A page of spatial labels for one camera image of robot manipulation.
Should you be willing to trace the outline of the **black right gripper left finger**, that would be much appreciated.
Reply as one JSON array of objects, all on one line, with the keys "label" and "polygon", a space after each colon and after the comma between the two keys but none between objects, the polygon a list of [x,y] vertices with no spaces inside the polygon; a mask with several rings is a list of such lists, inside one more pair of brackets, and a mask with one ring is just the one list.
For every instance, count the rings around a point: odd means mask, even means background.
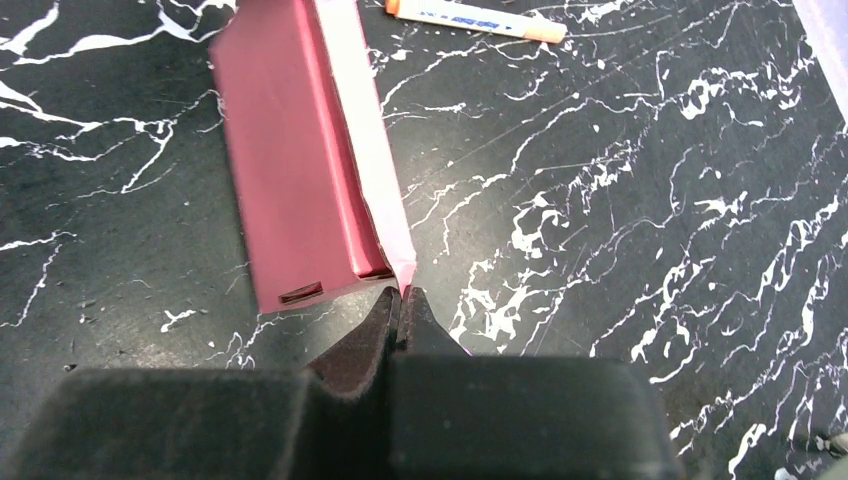
[{"label": "black right gripper left finger", "polygon": [[385,369],[401,310],[296,370],[88,369],[62,382],[5,479],[386,479]]}]

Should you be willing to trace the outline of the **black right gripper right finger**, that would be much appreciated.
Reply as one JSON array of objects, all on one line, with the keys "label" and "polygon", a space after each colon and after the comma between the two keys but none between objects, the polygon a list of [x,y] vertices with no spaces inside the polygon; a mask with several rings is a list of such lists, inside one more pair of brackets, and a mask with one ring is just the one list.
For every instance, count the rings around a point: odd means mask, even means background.
[{"label": "black right gripper right finger", "polygon": [[472,356],[406,292],[390,360],[398,479],[680,479],[656,390],[616,359]]}]

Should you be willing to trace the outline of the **pink cardboard box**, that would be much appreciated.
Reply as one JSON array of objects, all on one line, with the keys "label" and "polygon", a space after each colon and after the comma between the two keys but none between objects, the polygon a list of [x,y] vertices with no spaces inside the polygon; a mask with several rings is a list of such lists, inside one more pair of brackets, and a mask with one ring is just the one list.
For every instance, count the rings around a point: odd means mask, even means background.
[{"label": "pink cardboard box", "polygon": [[356,3],[246,1],[210,57],[259,310],[406,290],[416,252]]}]

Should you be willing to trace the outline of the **orange capped white marker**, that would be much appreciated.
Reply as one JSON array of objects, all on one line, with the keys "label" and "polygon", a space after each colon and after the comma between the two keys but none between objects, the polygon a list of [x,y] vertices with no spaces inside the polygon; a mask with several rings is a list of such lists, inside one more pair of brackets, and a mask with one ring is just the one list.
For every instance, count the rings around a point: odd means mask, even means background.
[{"label": "orange capped white marker", "polygon": [[528,17],[449,1],[391,0],[384,9],[398,19],[486,32],[545,43],[564,40],[567,27],[543,17]]}]

